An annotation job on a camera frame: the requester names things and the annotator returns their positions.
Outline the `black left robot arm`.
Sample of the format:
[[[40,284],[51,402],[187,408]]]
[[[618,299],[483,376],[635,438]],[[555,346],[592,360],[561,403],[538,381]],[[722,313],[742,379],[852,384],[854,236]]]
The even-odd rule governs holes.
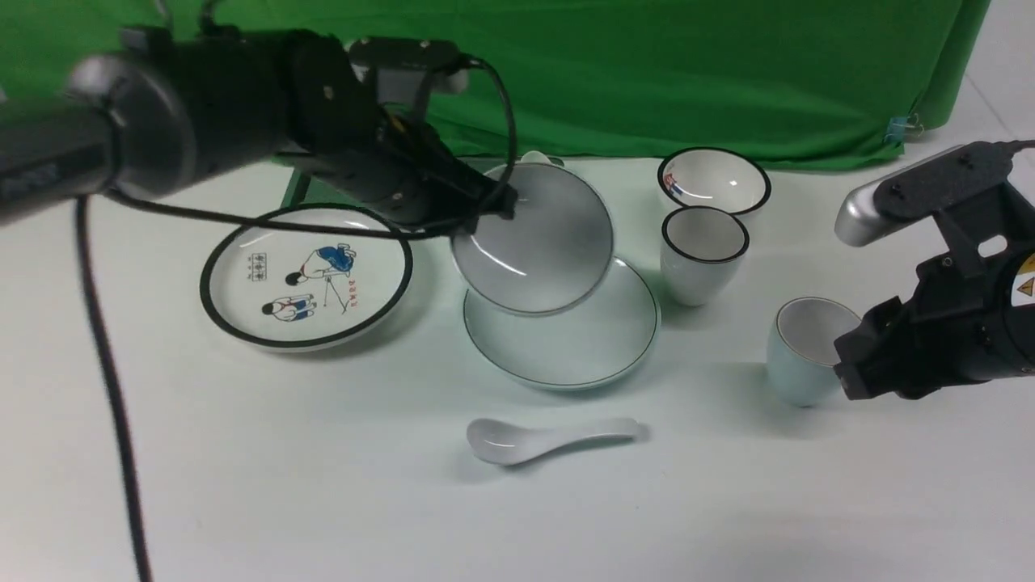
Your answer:
[[[402,239],[513,219],[513,107],[498,74],[456,43],[214,23],[188,41],[130,27],[120,43],[82,59],[62,95],[3,104],[3,222],[94,194],[154,213],[162,196],[270,159],[343,192]],[[425,118],[430,95],[456,95],[468,70],[487,72],[503,104],[509,151],[496,179]]]

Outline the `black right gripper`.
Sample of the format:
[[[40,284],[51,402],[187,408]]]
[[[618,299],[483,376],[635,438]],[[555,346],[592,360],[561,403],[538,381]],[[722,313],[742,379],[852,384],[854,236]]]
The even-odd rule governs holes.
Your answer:
[[[920,400],[945,387],[1033,375],[1033,243],[1009,243],[963,277],[952,255],[917,267],[909,301],[874,305],[834,343],[853,401]]]

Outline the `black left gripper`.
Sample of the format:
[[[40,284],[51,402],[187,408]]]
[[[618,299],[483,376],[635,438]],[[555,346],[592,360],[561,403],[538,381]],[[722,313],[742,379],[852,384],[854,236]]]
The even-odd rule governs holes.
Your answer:
[[[289,56],[291,166],[348,192],[406,230],[452,222],[474,234],[479,220],[513,220],[513,174],[480,175],[456,158],[426,121],[428,104],[379,103],[333,36],[301,40]]]

